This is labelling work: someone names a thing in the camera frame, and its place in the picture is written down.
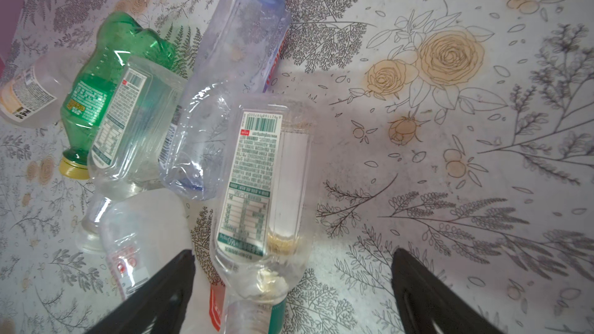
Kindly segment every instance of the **clear plastic bottle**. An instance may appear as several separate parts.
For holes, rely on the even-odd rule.
[[[107,265],[125,300],[180,251],[193,250],[181,199],[167,189],[142,192],[110,207],[99,227]],[[216,333],[209,281],[196,266],[181,333]]]
[[[145,58],[130,56],[91,145],[88,170],[95,194],[80,224],[77,246],[102,251],[102,214],[139,192],[158,189],[157,159],[186,80]]]
[[[23,128],[43,128],[60,120],[60,106],[88,56],[61,48],[40,56],[0,88],[0,115]]]
[[[175,61],[174,45],[151,29],[143,29],[127,13],[111,13],[99,27],[97,46],[78,73],[60,113],[70,147],[62,153],[60,173],[88,179],[87,158],[91,144],[122,77],[130,55],[170,69]]]
[[[221,0],[196,57],[159,160],[161,181],[190,199],[214,196],[229,97],[262,92],[291,23],[285,0]]]
[[[266,334],[255,328],[268,328],[270,310],[305,271],[324,155],[318,148],[316,114],[307,101],[249,95],[232,112],[210,256],[238,296],[234,313],[230,308],[224,313],[225,327],[237,328],[228,333]],[[240,311],[252,312],[247,316],[254,321],[235,325],[246,317]]]

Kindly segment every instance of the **floral tablecloth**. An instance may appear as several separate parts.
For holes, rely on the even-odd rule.
[[[218,0],[25,0],[3,80],[90,52],[127,11],[188,77]],[[404,247],[509,333],[594,332],[592,0],[287,0],[271,82],[309,98],[329,160],[287,333],[400,333]],[[83,332],[120,301],[76,248],[91,182],[61,176],[62,124],[0,126],[0,332]],[[208,205],[188,204],[204,266]]]

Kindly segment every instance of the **white bottle label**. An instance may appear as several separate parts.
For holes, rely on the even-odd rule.
[[[111,165],[146,80],[147,76],[138,71],[130,68],[126,71],[93,142],[91,154],[96,166]]]
[[[227,184],[217,243],[227,256],[264,256],[274,162],[283,115],[244,112]]]
[[[0,90],[0,110],[17,122],[31,117],[56,100],[37,81],[34,66],[20,73]]]
[[[169,129],[167,130],[167,135],[165,136],[165,141],[163,142],[163,147],[161,147],[161,152],[159,153],[159,165],[164,168],[165,162],[167,161],[167,156],[169,156],[169,150],[171,149],[171,143],[174,141],[175,131],[178,130],[179,118],[182,115],[182,107],[177,105],[174,112],[174,118],[171,119],[171,123],[169,124]]]
[[[138,256],[138,249],[133,245],[124,246],[115,253],[111,253],[109,259],[112,265],[112,274],[118,281],[119,290],[124,300],[136,293],[151,278],[149,271],[143,266],[143,261]],[[154,320],[143,331],[143,334],[149,334],[153,324]]]

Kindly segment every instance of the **green plastic bottle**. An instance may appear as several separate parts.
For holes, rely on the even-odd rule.
[[[70,142],[59,166],[63,175],[88,179],[88,150],[130,55],[149,59],[171,70],[175,49],[153,30],[143,29],[128,14],[114,12],[99,28],[93,55],[78,73],[60,110]]]

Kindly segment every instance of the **yellow bottle cap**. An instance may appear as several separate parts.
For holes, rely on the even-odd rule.
[[[77,164],[74,161],[62,157],[59,166],[60,173],[75,180],[88,180],[88,169],[86,165]]]

